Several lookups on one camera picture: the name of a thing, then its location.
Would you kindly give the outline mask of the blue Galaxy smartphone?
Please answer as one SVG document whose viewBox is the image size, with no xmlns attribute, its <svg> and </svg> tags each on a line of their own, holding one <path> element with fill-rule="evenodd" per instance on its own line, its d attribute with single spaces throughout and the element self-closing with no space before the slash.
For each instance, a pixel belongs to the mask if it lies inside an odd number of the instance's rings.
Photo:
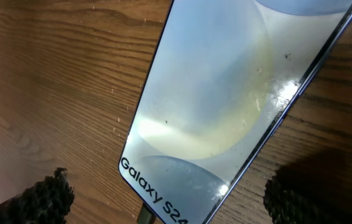
<svg viewBox="0 0 352 224">
<path fill-rule="evenodd" d="M 174 0 L 119 161 L 164 223 L 208 223 L 352 20 L 352 0 Z"/>
</svg>

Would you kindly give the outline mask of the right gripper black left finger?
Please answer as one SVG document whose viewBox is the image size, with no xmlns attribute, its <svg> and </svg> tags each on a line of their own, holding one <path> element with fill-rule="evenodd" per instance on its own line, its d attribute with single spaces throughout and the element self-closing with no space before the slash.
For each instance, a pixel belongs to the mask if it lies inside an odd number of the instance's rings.
<svg viewBox="0 0 352 224">
<path fill-rule="evenodd" d="M 67 169 L 58 167 L 53 175 L 0 204 L 0 224 L 66 224 L 74 199 Z"/>
</svg>

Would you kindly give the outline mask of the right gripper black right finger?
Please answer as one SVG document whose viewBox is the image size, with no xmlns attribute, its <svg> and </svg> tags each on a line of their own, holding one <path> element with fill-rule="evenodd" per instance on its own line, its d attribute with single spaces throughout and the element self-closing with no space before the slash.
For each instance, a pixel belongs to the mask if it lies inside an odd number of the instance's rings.
<svg viewBox="0 0 352 224">
<path fill-rule="evenodd" d="M 352 223 L 352 154 L 323 151 L 282 166 L 263 204 L 273 223 Z"/>
</svg>

